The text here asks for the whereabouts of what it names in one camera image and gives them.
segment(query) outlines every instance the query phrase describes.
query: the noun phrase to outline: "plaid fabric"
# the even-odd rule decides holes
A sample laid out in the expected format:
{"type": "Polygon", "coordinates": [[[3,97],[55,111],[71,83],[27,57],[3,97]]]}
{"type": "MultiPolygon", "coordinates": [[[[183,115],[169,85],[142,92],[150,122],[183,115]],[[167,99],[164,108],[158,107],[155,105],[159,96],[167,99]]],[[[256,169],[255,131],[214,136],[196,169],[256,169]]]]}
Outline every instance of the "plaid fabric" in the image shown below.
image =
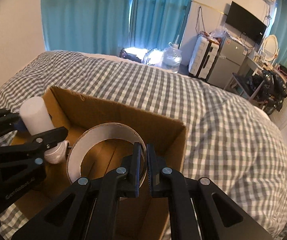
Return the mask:
{"type": "MultiPolygon", "coordinates": [[[[182,120],[184,176],[209,177],[273,237],[287,228],[287,148],[278,128],[243,98],[149,66],[52,51],[1,87],[0,108],[18,112],[24,100],[51,86],[182,120]]],[[[0,138],[0,146],[13,137],[0,138]]],[[[26,221],[14,206],[0,220],[5,238],[26,221]]]]}

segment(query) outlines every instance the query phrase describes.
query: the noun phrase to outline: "plastic water bottle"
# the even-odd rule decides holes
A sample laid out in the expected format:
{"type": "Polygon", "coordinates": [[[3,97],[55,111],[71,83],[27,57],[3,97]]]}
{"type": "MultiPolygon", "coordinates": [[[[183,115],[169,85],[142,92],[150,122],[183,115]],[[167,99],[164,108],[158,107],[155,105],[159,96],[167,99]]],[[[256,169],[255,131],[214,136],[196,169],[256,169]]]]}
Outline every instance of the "plastic water bottle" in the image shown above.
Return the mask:
{"type": "Polygon", "coordinates": [[[181,60],[181,50],[178,49],[178,44],[172,44],[169,42],[169,47],[163,50],[161,58],[162,68],[177,73],[181,60]]]}

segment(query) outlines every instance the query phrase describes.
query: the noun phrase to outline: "teal curtain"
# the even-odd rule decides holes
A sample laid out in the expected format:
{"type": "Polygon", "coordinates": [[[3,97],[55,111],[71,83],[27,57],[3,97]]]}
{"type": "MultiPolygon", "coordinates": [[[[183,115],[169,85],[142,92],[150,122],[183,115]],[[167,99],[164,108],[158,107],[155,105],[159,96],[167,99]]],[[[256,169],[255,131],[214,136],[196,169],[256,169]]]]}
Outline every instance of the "teal curtain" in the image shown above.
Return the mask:
{"type": "Polygon", "coordinates": [[[191,0],[133,0],[130,46],[164,49],[179,34],[180,44],[191,0]]]}
{"type": "Polygon", "coordinates": [[[118,55],[129,41],[131,0],[41,0],[48,50],[118,55]]]}
{"type": "Polygon", "coordinates": [[[270,34],[274,34],[280,48],[276,63],[287,68],[287,0],[277,0],[277,12],[270,34]]]}

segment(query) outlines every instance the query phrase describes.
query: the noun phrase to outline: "television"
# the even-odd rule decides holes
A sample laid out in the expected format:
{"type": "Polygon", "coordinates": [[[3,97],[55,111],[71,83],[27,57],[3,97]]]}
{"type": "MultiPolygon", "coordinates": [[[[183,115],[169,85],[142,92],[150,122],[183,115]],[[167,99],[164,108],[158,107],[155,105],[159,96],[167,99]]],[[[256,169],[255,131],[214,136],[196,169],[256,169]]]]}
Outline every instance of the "television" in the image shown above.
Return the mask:
{"type": "Polygon", "coordinates": [[[257,44],[261,43],[267,28],[261,20],[235,2],[231,3],[226,23],[239,30],[257,44]]]}

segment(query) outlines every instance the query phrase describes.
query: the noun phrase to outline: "cardboard ring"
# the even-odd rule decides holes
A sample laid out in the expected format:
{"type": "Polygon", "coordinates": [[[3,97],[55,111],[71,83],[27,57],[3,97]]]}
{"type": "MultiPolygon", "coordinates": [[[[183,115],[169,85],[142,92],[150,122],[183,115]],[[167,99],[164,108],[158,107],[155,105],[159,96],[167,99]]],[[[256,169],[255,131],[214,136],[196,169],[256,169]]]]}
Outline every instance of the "cardboard ring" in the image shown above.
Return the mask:
{"type": "Polygon", "coordinates": [[[131,127],[117,122],[99,124],[88,131],[74,143],[67,158],[67,176],[70,183],[74,183],[81,177],[81,164],[87,152],[97,143],[108,139],[121,139],[132,144],[141,144],[141,156],[143,158],[143,170],[140,173],[140,186],[147,173],[147,149],[139,134],[131,127]]]}

